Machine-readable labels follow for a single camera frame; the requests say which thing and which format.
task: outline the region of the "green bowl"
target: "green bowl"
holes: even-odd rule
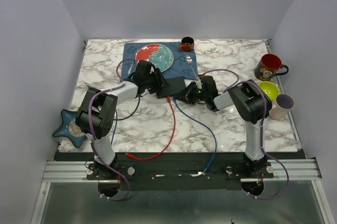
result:
[[[272,82],[261,82],[259,83],[259,87],[261,88],[261,90],[267,94],[267,96],[270,98],[270,100],[274,100],[276,99],[277,95],[280,94],[280,90],[279,88],[273,84]]]

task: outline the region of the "white marble surface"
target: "white marble surface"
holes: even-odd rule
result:
[[[158,41],[178,40],[90,40],[72,99],[71,110],[76,110],[81,105],[88,85],[97,89],[108,89],[119,83],[115,69],[122,60],[125,43]],[[261,40],[197,40],[195,52],[199,73],[224,68],[236,72],[240,80],[253,79],[258,82],[253,70],[267,50]],[[215,78],[218,90],[224,89],[235,81],[235,76],[227,72],[210,74]],[[137,99],[134,99],[119,105],[118,117],[123,118],[130,114],[136,104]],[[183,102],[179,102],[179,105],[184,112],[207,124],[213,130],[217,138],[218,152],[244,151],[246,144],[244,121],[234,106],[214,113],[205,105],[192,106]],[[213,152],[214,140],[210,132],[188,119],[176,107],[174,110],[177,118],[176,131],[167,151]],[[170,139],[172,127],[172,111],[167,100],[158,100],[155,95],[146,95],[141,98],[140,107],[134,116],[118,122],[113,149],[116,152],[160,152]],[[280,121],[268,118],[265,147],[267,151],[297,151],[288,116]],[[84,141],[77,149],[69,139],[63,138],[59,151],[91,152],[92,150],[88,141]]]

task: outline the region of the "wall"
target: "wall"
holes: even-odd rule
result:
[[[62,0],[0,0],[0,223],[29,223],[83,41]]]
[[[270,38],[293,0],[63,0],[85,38]]]
[[[273,37],[272,51],[290,72],[282,77],[304,150],[316,157],[337,220],[337,0],[294,0]]]

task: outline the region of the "red cable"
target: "red cable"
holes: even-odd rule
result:
[[[172,106],[172,103],[171,103],[171,98],[168,96],[167,97],[167,101],[168,103],[170,104],[170,107],[171,107],[171,110],[172,110],[172,113],[173,113],[173,120],[174,120],[174,125],[173,125],[173,132],[172,132],[172,135],[171,135],[171,138],[170,138],[170,141],[168,142],[168,144],[166,145],[166,147],[161,151],[159,152],[158,154],[155,154],[151,157],[147,157],[147,158],[138,158],[138,157],[135,157],[133,154],[130,154],[130,153],[126,153],[125,155],[131,159],[135,159],[135,160],[139,160],[139,161],[146,161],[146,160],[151,160],[153,158],[156,158],[158,157],[159,155],[161,155],[168,147],[169,145],[171,144],[171,141],[173,139],[173,135],[174,135],[174,131],[175,131],[175,114],[174,114],[174,110],[173,110],[173,106]]]

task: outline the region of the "mug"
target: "mug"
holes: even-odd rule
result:
[[[294,99],[288,94],[279,94],[273,101],[273,107],[269,112],[269,117],[279,120],[285,116],[289,111],[293,110],[295,106]]]
[[[180,51],[190,52],[194,49],[194,40],[191,37],[185,37],[181,40]]]
[[[282,68],[286,68],[286,71],[277,73],[277,71]],[[265,54],[257,64],[254,75],[261,81],[270,81],[273,76],[285,75],[288,71],[288,66],[282,64],[282,61],[278,56],[274,54]]]

